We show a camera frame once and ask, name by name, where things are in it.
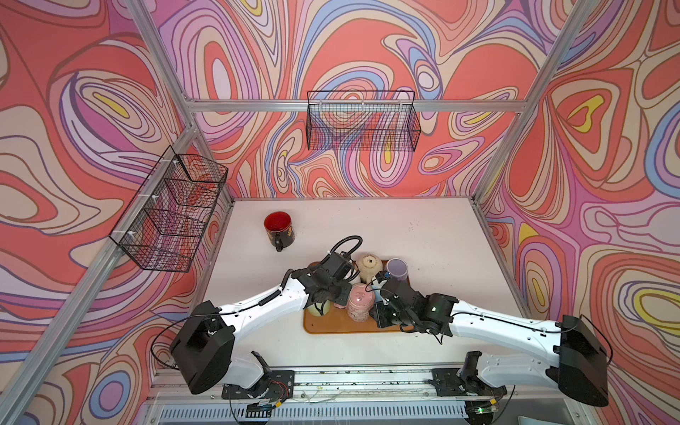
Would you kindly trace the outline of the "pink floral mug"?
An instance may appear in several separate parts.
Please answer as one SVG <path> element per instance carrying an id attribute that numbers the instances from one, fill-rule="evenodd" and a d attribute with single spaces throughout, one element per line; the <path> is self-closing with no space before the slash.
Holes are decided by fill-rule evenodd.
<path id="1" fill-rule="evenodd" d="M 352 286 L 346 304 L 336 304 L 336 308 L 345 311 L 353 322 L 366 322 L 374 304 L 375 293 L 369 290 L 366 285 L 357 283 Z"/>

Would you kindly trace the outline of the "black red mug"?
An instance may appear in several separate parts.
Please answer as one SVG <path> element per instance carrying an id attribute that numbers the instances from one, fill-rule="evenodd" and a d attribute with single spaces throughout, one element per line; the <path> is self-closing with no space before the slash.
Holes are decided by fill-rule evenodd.
<path id="1" fill-rule="evenodd" d="M 295 242 L 292 218 L 286 212 L 271 212 L 264 220 L 264 228 L 272 246 L 278 253 Z"/>

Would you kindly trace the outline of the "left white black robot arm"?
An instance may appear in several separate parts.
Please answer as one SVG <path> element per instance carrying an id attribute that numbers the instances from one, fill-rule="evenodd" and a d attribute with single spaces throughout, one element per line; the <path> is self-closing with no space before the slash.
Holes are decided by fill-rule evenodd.
<path id="1" fill-rule="evenodd" d="M 232 305 L 199 304 L 170 345 L 170 353 L 189 392 L 198 395 L 229 385 L 258 398 L 273 385 L 269 365 L 255 351 L 244 357 L 234 349 L 249 334 L 310 306 L 345 305 L 359 270 L 352 255 L 363 238 L 338 241 L 317 265 L 289 269 L 281 283 Z"/>

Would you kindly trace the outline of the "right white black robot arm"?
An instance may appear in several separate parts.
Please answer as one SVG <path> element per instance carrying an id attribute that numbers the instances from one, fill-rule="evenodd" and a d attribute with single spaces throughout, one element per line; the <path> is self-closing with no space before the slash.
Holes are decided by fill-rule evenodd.
<path id="1" fill-rule="evenodd" d="M 379 295 L 371 317 L 380 328 L 445 338 L 471 338 L 506 347 L 514 355 L 494 357 L 468 352 L 459 378 L 488 388 L 506 385 L 546 386 L 592 407 L 609 403 L 608 345 L 603 345 L 589 319 L 563 315 L 539 321 L 473 306 L 439 293 L 424 296 L 408 283 L 379 273 L 366 285 Z"/>

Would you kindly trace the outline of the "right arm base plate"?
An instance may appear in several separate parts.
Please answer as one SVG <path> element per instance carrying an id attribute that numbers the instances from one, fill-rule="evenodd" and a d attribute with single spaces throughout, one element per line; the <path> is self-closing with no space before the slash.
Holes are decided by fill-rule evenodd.
<path id="1" fill-rule="evenodd" d="M 458 368 L 434 368 L 427 381 L 434 387 L 438 397 L 491 397 L 508 395 L 506 386 L 492 387 L 478 377 L 461 377 Z"/>

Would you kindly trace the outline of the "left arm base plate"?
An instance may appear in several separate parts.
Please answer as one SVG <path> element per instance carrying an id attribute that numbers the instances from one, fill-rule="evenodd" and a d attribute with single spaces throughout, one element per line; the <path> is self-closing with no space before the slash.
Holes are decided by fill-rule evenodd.
<path id="1" fill-rule="evenodd" d="M 296 373 L 291 369 L 266 372 L 263 377 L 249 389 L 235 384 L 224 384 L 221 398 L 223 400 L 267 402 L 275 404 L 285 402 L 294 395 Z"/>

